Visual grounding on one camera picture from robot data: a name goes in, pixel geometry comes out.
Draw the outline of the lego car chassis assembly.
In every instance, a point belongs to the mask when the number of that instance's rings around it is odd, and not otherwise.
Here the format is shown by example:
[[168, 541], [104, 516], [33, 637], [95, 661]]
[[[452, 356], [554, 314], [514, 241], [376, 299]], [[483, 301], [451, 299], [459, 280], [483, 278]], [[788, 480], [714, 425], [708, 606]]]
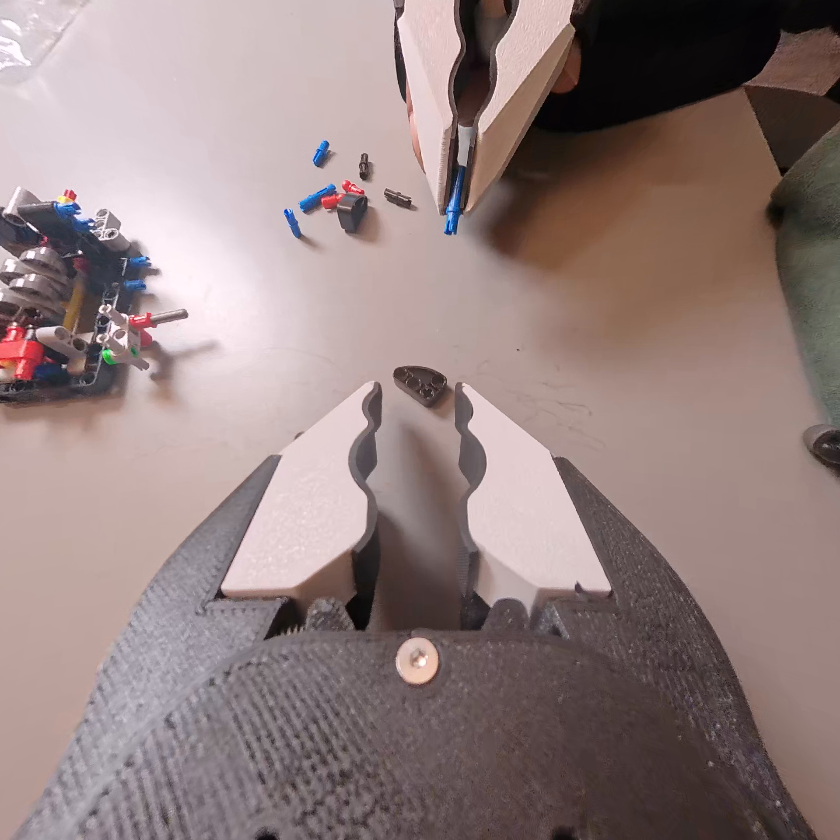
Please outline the lego car chassis assembly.
[[84, 217], [65, 190], [42, 200], [18, 186], [1, 217], [1, 404], [97, 399], [147, 371], [153, 331], [188, 311], [142, 311], [154, 273], [107, 208]]

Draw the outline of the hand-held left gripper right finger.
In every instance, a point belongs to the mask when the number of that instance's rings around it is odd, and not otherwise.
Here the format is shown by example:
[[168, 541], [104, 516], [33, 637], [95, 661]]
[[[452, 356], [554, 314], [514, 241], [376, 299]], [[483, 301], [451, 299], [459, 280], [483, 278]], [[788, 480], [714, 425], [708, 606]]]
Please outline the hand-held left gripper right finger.
[[553, 599], [605, 600], [613, 587], [550, 450], [476, 388], [455, 387], [458, 584], [465, 603], [512, 599], [535, 611]]

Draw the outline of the clear plastic bag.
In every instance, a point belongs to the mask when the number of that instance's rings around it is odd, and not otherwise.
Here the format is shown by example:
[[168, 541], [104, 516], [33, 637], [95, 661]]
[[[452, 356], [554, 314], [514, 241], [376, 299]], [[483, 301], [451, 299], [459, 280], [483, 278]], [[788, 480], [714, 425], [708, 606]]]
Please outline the clear plastic bag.
[[32, 77], [88, 1], [2, 1], [1, 83]]

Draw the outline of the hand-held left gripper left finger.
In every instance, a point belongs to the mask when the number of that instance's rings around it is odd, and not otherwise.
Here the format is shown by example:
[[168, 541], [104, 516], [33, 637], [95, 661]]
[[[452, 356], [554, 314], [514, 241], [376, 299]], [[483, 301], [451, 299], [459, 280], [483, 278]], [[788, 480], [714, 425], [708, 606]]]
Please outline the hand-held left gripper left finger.
[[372, 602], [380, 567], [376, 467], [382, 386], [368, 381], [279, 456], [221, 584], [229, 599]]

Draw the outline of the black rounded lego beam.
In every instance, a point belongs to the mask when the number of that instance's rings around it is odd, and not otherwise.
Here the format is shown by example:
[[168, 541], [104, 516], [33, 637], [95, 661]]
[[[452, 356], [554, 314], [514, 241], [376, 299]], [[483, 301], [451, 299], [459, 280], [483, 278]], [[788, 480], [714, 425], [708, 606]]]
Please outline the black rounded lego beam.
[[426, 408], [436, 406], [448, 387], [443, 373], [422, 365], [397, 366], [392, 378], [401, 391]]

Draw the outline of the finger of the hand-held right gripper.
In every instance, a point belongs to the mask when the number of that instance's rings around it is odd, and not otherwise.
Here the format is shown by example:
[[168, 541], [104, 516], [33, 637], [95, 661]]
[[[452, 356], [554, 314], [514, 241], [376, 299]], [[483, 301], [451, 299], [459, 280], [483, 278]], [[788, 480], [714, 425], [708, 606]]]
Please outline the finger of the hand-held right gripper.
[[557, 81], [575, 31], [573, 1], [511, 2], [495, 15], [479, 5], [479, 44], [486, 49], [489, 90], [470, 131], [464, 209], [471, 213], [498, 181]]
[[456, 103], [456, 80], [469, 53], [469, 2], [396, 2], [395, 19], [425, 176], [445, 216], [453, 170], [469, 168], [469, 127], [459, 123]]

